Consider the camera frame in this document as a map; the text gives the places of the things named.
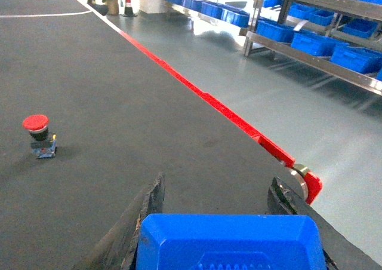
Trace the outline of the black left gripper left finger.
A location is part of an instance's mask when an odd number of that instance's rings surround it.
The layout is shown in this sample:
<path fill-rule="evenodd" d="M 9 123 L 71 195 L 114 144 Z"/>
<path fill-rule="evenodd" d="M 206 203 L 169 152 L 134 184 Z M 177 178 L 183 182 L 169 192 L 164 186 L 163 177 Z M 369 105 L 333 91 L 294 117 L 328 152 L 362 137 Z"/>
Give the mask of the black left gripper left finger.
<path fill-rule="evenodd" d="M 135 269 L 141 224 L 150 214 L 162 213 L 165 175 L 159 173 L 125 209 L 105 236 L 73 265 L 73 269 Z"/>

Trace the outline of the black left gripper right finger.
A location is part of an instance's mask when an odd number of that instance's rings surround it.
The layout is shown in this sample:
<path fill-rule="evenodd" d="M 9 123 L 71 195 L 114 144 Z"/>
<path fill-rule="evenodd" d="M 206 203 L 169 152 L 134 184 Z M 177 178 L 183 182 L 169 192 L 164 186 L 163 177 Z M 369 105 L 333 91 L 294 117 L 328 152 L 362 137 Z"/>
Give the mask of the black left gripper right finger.
<path fill-rule="evenodd" d="M 269 187 L 267 212 L 313 219 L 319 229 L 327 269 L 381 270 L 381 265 L 348 241 L 279 177 L 274 177 Z"/>

